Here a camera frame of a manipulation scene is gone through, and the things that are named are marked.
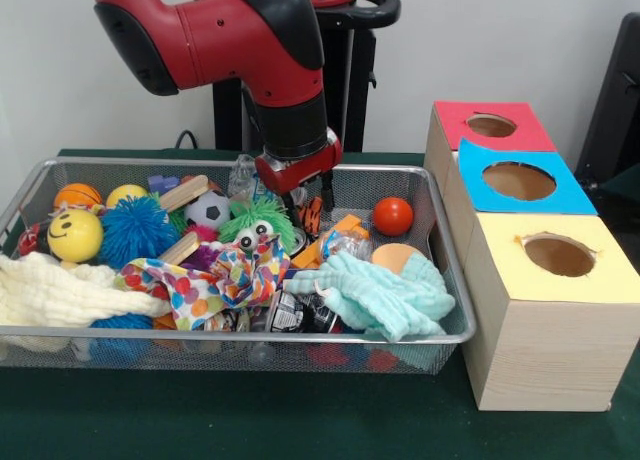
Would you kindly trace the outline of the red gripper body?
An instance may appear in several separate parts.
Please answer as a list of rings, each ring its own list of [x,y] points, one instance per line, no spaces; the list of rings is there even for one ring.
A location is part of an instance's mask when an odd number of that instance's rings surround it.
[[[268,190],[285,195],[308,181],[320,177],[322,188],[333,189],[333,168],[342,158],[338,139],[330,140],[324,149],[301,160],[283,162],[266,153],[255,159],[259,178]]]

